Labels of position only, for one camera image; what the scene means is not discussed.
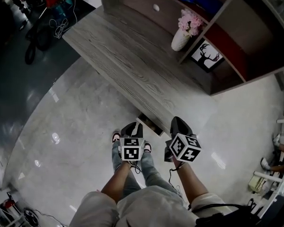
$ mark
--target deer silhouette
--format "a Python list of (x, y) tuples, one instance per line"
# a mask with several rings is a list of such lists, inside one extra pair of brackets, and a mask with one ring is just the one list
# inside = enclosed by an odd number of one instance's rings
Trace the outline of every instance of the deer silhouette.
[(205, 56), (205, 53), (206, 53), (206, 52), (204, 52), (203, 50), (205, 50), (205, 49), (207, 48), (207, 46), (209, 46), (209, 44), (203, 44), (203, 45), (200, 47), (200, 51), (201, 51), (201, 52), (200, 52), (200, 55), (201, 55), (201, 58), (198, 60), (198, 62), (199, 62), (200, 64), (202, 64), (202, 65), (205, 65), (204, 63), (205, 63), (206, 60), (218, 61), (218, 59), (220, 58), (220, 54), (219, 54), (219, 53), (217, 53), (216, 57), (213, 58), (213, 59), (210, 58), (211, 55)]

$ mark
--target shirt sleeve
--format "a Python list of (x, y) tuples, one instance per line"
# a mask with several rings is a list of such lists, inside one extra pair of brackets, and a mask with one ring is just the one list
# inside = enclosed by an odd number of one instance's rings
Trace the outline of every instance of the shirt sleeve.
[(112, 227), (119, 220), (116, 203), (101, 192), (90, 192), (82, 200), (70, 227)]
[[(203, 206), (206, 206), (206, 205), (209, 205), (209, 204), (214, 204), (214, 203), (223, 204), (224, 201), (220, 197), (218, 197), (216, 194), (206, 193), (206, 194), (203, 194), (203, 195), (195, 198), (192, 201), (191, 210), (193, 212), (194, 210), (197, 210), (197, 209), (199, 209)], [(207, 217), (210, 217), (210, 216), (217, 214), (217, 213), (222, 213), (223, 215), (227, 215), (231, 212), (232, 211), (229, 207), (224, 206), (224, 207), (215, 207), (215, 208), (205, 209), (205, 210), (196, 212), (195, 214), (199, 218), (207, 218)]]

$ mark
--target red shelf board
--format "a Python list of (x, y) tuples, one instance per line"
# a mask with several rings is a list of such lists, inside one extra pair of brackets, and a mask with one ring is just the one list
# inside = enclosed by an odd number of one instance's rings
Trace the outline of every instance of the red shelf board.
[(239, 73), (239, 76), (246, 81), (249, 63), (242, 48), (216, 23), (208, 29), (204, 37), (230, 62), (231, 66)]
[(179, 4), (182, 4), (187, 9), (190, 9), (192, 12), (194, 12), (200, 18), (202, 18), (204, 20), (204, 22), (206, 22), (206, 23), (209, 23), (210, 20), (213, 18), (212, 15), (207, 13), (203, 8), (199, 7), (198, 5), (195, 5), (195, 4), (189, 3), (189, 2), (185, 2), (185, 1), (181, 1), (181, 0), (175, 0), (175, 1), (178, 2)]

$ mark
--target pink flower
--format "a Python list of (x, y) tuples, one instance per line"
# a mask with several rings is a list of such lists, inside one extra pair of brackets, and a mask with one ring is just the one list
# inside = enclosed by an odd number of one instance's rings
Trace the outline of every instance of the pink flower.
[(196, 36), (199, 33), (199, 27), (203, 25), (202, 19), (193, 14), (188, 9), (181, 10), (182, 17), (179, 18), (178, 26), (185, 35)]

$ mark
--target dark floor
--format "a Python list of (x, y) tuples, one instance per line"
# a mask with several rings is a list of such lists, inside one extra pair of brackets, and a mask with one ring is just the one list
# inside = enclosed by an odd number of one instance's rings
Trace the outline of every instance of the dark floor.
[[(77, 3), (78, 19), (93, 9), (83, 1)], [(11, 10), (19, 28), (25, 16), (13, 4)], [(30, 44), (25, 35), (41, 12), (34, 11), (25, 29), (20, 32), (16, 29), (0, 51), (0, 175), (31, 113), (55, 81), (79, 58), (63, 39), (54, 38), (47, 51), (36, 50), (31, 65), (25, 63), (25, 52)], [(43, 25), (48, 24), (51, 12), (49, 14), (44, 17)]]

